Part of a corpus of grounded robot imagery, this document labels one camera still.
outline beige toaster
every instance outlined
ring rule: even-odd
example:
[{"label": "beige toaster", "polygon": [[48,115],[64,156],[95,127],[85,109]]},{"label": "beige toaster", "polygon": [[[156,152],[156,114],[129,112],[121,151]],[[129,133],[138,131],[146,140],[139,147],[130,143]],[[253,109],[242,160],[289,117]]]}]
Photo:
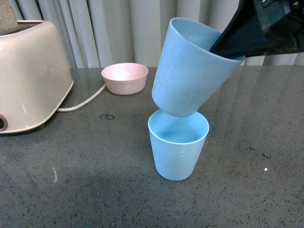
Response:
[{"label": "beige toaster", "polygon": [[18,23],[29,27],[0,36],[0,134],[41,126],[73,86],[56,27]]}]

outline speckled countertop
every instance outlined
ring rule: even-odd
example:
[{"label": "speckled countertop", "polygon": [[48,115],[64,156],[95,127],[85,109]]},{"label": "speckled countertop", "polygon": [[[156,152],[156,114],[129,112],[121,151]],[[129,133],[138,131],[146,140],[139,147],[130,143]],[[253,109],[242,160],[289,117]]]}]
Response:
[{"label": "speckled countertop", "polygon": [[[73,70],[63,106],[97,91],[100,72]],[[199,110],[210,132],[183,181],[154,166],[155,72],[136,95],[105,90],[43,130],[1,135],[0,227],[303,228],[304,67],[238,68]]]}]

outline bowl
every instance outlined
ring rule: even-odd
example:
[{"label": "bowl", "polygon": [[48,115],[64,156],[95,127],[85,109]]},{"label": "bowl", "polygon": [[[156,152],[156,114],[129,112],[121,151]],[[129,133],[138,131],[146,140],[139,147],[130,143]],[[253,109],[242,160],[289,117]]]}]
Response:
[{"label": "bowl", "polygon": [[106,67],[101,75],[108,90],[116,95],[131,95],[143,90],[149,70],[138,63],[119,63]]}]

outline blue cup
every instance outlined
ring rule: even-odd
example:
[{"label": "blue cup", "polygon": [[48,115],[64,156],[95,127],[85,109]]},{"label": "blue cup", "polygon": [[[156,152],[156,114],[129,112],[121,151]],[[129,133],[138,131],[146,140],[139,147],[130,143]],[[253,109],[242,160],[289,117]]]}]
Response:
[{"label": "blue cup", "polygon": [[194,114],[244,61],[209,52],[219,36],[190,19],[170,20],[152,89],[160,109],[179,117]]},{"label": "blue cup", "polygon": [[158,110],[148,127],[157,172],[171,181],[189,177],[209,132],[207,119],[198,112],[181,118]]}]

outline power cord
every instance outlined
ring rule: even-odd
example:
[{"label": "power cord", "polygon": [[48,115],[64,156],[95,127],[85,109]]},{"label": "power cord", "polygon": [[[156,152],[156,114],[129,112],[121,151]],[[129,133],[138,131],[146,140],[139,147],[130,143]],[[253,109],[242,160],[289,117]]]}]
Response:
[{"label": "power cord", "polygon": [[84,102],[70,108],[59,108],[57,109],[57,112],[71,112],[78,108],[81,108],[82,106],[86,105],[90,101],[92,101],[95,97],[97,97],[106,87],[106,84],[104,84],[95,94],[93,94],[89,99],[85,100]]}]

